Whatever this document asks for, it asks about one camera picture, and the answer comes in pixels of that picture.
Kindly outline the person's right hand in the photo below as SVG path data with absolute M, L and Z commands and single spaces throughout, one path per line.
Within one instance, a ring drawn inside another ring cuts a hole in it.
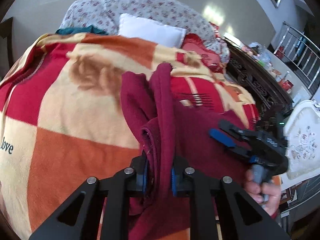
M 243 188 L 271 217 L 276 217 L 281 200 L 279 185 L 274 183 L 259 185 L 253 181 L 252 171 L 247 170 Z

